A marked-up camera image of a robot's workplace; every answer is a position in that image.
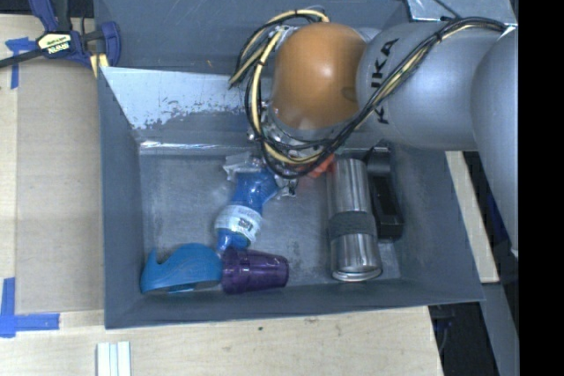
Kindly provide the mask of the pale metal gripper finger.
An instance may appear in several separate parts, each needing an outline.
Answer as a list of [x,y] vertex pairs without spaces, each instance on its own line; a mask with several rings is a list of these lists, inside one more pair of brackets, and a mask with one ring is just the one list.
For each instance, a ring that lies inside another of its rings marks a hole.
[[257,159],[250,153],[228,155],[225,158],[223,169],[226,179],[234,181],[239,173],[253,173],[257,171]]
[[274,179],[278,187],[277,198],[296,196],[296,189],[297,189],[296,179],[287,179],[278,175],[275,175]]

